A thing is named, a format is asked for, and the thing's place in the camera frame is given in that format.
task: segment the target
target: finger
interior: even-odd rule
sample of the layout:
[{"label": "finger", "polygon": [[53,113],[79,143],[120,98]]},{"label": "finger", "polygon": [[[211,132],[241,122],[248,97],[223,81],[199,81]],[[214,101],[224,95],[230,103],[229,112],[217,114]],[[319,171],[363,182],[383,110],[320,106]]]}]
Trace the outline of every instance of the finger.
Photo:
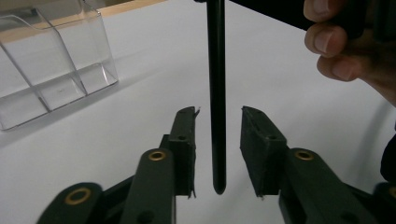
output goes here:
[{"label": "finger", "polygon": [[312,25],[305,34],[305,45],[323,57],[333,57],[341,53],[347,45],[346,31],[331,23]]},{"label": "finger", "polygon": [[318,70],[325,76],[340,81],[366,79],[373,71],[372,60],[365,56],[338,55],[332,58],[320,57]]},{"label": "finger", "polygon": [[338,14],[347,0],[305,0],[304,15],[315,22],[327,21]]}]

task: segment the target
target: white tabletop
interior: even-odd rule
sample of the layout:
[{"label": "white tabletop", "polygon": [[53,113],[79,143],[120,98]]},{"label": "white tabletop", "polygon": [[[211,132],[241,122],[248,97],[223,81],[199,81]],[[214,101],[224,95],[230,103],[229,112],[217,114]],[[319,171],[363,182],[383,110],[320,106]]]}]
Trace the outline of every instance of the white tabletop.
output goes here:
[{"label": "white tabletop", "polygon": [[168,0],[104,18],[120,83],[0,133],[0,223],[35,223],[63,189],[104,189],[133,175],[160,144],[176,112],[196,120],[197,198],[177,198],[177,223],[283,223],[277,196],[255,197],[239,149],[241,108],[265,112],[290,147],[316,151],[339,175],[372,191],[383,181],[382,151],[394,134],[393,107],[362,81],[316,69],[304,31],[226,2],[227,172],[212,187],[205,4]]}]

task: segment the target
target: human hand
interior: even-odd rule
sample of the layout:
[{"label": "human hand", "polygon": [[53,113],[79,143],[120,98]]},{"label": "human hand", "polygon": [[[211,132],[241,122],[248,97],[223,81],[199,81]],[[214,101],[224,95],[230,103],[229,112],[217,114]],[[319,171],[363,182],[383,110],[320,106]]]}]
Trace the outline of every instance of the human hand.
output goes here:
[{"label": "human hand", "polygon": [[[373,27],[376,1],[371,1],[367,11],[367,27]],[[316,22],[306,32],[305,45],[320,54],[318,70],[325,77],[341,81],[359,78],[396,106],[396,41],[375,42],[373,29],[365,29],[360,38],[348,40],[343,28],[328,22],[346,2],[305,0],[304,15]]]}]

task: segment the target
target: black rod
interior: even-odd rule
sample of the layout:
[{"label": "black rod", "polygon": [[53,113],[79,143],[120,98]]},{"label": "black rod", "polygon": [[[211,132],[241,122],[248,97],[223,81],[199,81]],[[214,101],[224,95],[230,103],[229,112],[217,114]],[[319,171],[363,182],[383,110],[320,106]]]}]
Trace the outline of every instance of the black rod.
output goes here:
[{"label": "black rod", "polygon": [[225,32],[224,0],[207,0],[210,114],[212,128],[213,186],[226,187]]}]

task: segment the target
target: clear plastic container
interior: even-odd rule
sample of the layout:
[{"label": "clear plastic container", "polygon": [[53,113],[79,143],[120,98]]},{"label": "clear plastic container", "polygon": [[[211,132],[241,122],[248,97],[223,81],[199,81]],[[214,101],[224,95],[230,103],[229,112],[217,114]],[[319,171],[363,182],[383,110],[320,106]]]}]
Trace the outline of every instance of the clear plastic container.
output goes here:
[{"label": "clear plastic container", "polygon": [[98,11],[79,0],[0,11],[0,128],[7,130],[118,81]]}]

